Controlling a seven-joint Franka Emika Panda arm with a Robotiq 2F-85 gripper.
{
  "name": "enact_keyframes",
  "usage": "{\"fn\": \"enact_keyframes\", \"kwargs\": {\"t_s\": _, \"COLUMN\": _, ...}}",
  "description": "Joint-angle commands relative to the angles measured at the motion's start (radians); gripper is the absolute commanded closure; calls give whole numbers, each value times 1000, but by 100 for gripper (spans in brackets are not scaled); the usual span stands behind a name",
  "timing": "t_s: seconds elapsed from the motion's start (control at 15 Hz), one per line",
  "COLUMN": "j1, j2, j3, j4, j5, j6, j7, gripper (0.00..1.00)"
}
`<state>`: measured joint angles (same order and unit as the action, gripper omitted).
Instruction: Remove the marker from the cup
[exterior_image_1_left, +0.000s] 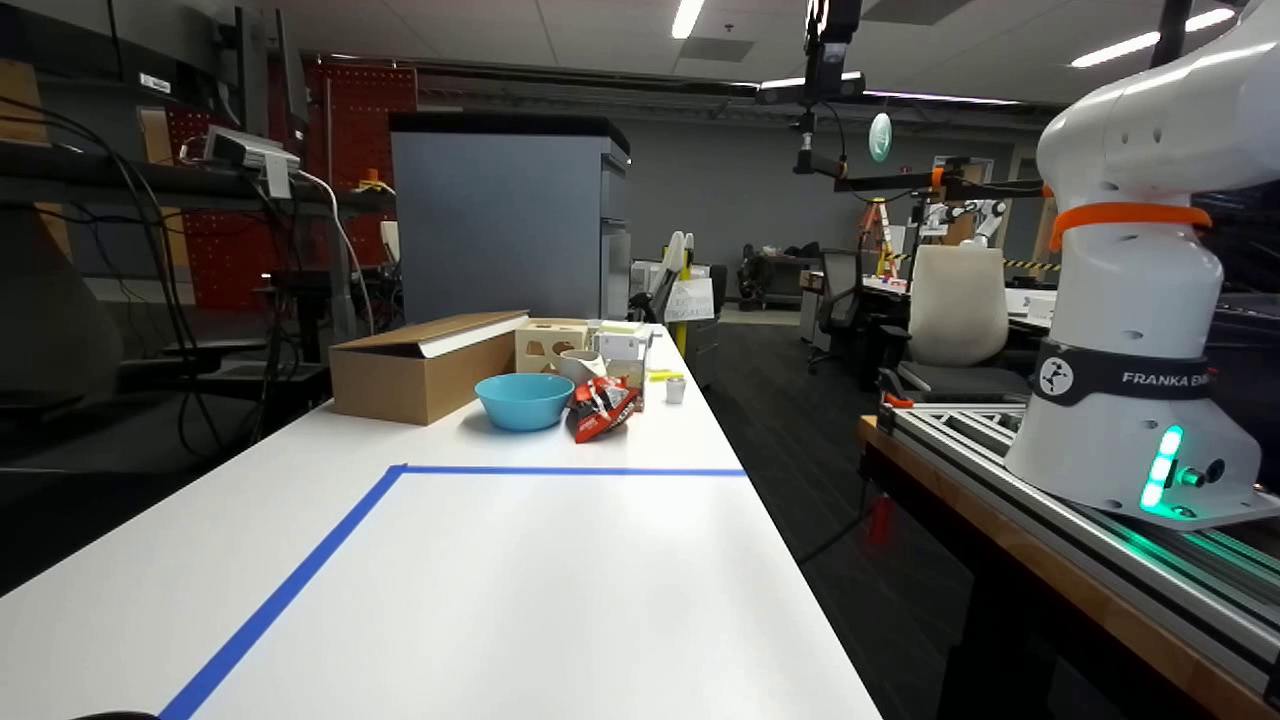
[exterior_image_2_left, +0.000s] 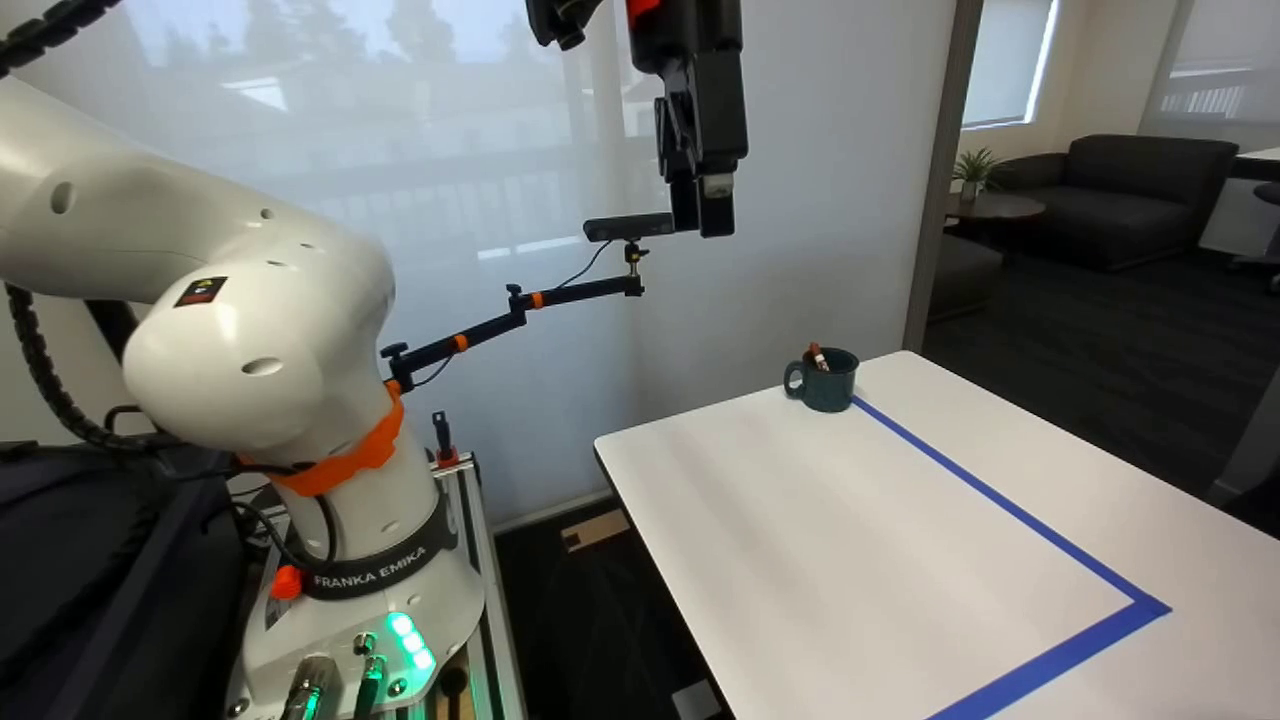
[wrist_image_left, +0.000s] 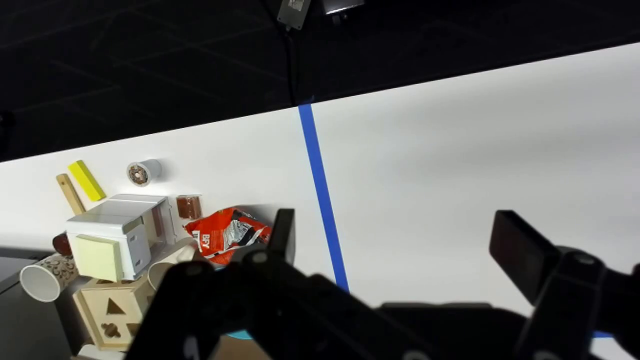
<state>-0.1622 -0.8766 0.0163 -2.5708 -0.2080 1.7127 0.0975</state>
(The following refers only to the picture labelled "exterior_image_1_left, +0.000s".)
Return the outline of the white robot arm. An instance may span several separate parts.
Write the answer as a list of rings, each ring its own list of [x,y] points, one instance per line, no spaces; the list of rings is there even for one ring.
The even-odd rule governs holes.
[[[1211,399],[1222,270],[1196,194],[1275,175],[1275,40],[1231,34],[1102,86],[1040,137],[1058,283],[1009,467],[1162,529],[1267,521],[1259,444]]]

